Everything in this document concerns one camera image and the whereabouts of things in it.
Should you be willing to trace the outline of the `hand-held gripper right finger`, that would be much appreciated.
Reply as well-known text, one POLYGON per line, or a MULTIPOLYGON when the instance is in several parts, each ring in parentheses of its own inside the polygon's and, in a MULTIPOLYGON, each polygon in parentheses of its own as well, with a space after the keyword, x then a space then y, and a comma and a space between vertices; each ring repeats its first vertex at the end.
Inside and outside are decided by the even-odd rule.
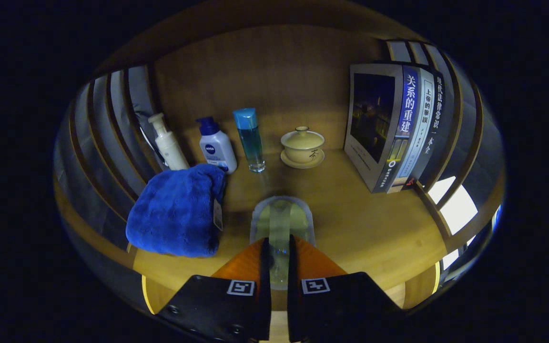
POLYGON ((375 343, 406 312, 366 272, 345 272, 305 239, 289 238, 288 336, 302 343, 375 343))

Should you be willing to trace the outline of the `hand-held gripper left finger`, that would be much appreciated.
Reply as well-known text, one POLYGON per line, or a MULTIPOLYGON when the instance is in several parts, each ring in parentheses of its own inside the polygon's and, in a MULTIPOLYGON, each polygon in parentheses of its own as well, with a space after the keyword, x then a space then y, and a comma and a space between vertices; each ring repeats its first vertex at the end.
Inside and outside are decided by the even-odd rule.
POLYGON ((190 276, 159 311, 159 321, 198 343, 268 340, 269 254, 269 240, 259 239, 212 276, 190 276))

